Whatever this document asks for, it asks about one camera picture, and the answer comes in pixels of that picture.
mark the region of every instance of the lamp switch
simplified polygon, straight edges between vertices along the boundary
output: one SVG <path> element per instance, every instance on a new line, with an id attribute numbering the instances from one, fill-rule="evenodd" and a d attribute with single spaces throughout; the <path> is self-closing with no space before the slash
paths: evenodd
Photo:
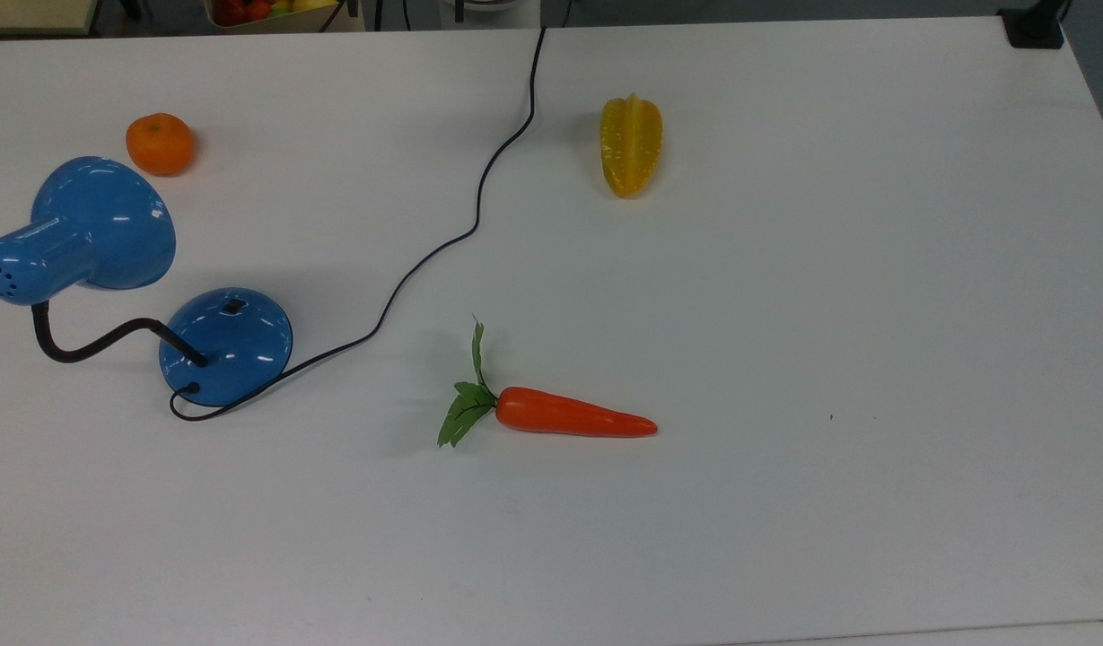
<path id="1" fill-rule="evenodd" d="M 232 299 L 228 301 L 227 305 L 224 305 L 222 312 L 224 314 L 239 314 L 239 311 L 243 310 L 243 308 L 246 306 L 247 304 L 248 303 L 244 302 L 243 300 Z"/>

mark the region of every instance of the tangerine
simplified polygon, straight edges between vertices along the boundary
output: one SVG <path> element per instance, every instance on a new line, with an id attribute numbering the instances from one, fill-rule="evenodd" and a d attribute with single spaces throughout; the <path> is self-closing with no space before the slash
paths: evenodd
<path id="1" fill-rule="evenodd" d="M 189 168 L 195 139 L 189 123 L 169 114 L 142 116 L 125 133 L 128 155 L 141 171 L 153 175 L 176 175 Z"/>

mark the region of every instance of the white container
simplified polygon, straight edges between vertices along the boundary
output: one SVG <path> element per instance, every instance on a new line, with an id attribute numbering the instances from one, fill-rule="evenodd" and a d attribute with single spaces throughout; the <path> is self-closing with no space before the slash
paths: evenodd
<path id="1" fill-rule="evenodd" d="M 334 11 L 334 4 L 326 8 L 310 9 L 308 12 L 288 13 L 285 17 L 265 18 L 263 21 L 237 24 L 235 26 L 221 26 L 212 20 L 212 2 L 214 0 L 203 0 L 204 12 L 207 13 L 207 22 L 217 29 L 219 33 L 309 33 L 317 32 L 324 25 L 329 17 Z M 329 31 L 365 31 L 364 15 L 347 15 L 347 8 L 340 8 L 340 12 L 332 21 Z"/>

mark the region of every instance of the orange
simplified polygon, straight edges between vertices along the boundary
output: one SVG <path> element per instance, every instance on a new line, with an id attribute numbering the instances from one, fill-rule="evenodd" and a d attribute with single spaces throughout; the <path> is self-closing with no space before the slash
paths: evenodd
<path id="1" fill-rule="evenodd" d="M 169 114 L 142 116 L 125 133 L 128 155 L 141 171 L 174 175 L 189 168 L 195 139 L 189 123 Z"/>
<path id="2" fill-rule="evenodd" d="M 662 115 L 653 103 L 632 94 L 610 99 L 600 118 L 603 176 L 620 197 L 646 186 L 662 152 Z"/>

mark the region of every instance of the lamp base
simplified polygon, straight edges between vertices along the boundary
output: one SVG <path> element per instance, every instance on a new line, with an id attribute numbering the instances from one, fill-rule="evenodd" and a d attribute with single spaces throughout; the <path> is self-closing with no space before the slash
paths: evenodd
<path id="1" fill-rule="evenodd" d="M 169 321 L 170 331 L 210 362 L 199 367 L 161 342 L 161 372 L 173 392 L 201 406 L 227 406 L 268 384 L 288 366 L 291 323 L 275 300 L 228 287 L 190 300 Z"/>

